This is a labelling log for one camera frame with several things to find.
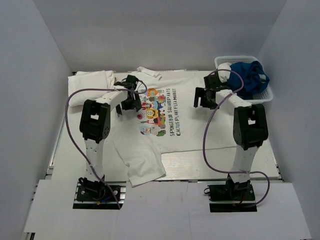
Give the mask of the green and white t-shirt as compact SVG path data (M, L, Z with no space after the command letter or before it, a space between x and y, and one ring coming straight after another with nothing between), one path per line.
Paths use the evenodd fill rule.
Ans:
M217 67L218 78L222 84L226 84L230 78L231 65L232 64L230 62L224 62L219 64Z

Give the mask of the white printed t-shirt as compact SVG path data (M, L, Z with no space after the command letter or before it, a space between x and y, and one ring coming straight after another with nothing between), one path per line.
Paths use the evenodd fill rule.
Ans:
M215 150L236 145L233 118L224 111L194 107L196 87L201 77L165 79L145 73L133 75L143 81L139 88L141 109L111 114L111 145L127 166L132 186L165 175L162 154Z

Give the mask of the blue t-shirt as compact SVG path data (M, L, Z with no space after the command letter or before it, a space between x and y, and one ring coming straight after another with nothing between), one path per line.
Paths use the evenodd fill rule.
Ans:
M230 65L230 69L243 79L243 88L237 94L244 100L253 99L254 95L262 93L269 85L270 78L257 60L251 63L236 62Z

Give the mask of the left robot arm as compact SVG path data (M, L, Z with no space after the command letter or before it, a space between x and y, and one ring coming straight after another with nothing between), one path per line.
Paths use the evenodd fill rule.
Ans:
M138 111L141 107L138 92L125 89L110 91L95 100L84 102L79 130L85 143L85 179L91 182L104 179L103 149L111 132L113 110L121 115L122 111Z

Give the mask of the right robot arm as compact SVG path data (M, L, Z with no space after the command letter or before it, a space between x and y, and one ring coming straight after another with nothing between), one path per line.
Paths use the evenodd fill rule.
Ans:
M254 157L269 136L265 107L242 99L230 89L218 91L202 87L195 88L193 106L215 112L221 108L233 116L232 134L236 152L232 168L227 172L232 183L225 187L225 192L229 198L236 200L243 195L242 184L249 182Z

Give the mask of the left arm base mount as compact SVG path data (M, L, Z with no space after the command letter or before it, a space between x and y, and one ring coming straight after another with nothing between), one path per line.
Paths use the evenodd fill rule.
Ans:
M120 210L126 197L124 183L111 184L108 188L101 181L80 177L74 194L73 209Z

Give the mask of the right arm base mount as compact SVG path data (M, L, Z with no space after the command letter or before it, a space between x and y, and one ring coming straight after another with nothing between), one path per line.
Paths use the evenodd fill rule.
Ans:
M256 197L251 181L234 183L227 179L224 184L208 185L203 193L209 198L211 213L256 212Z

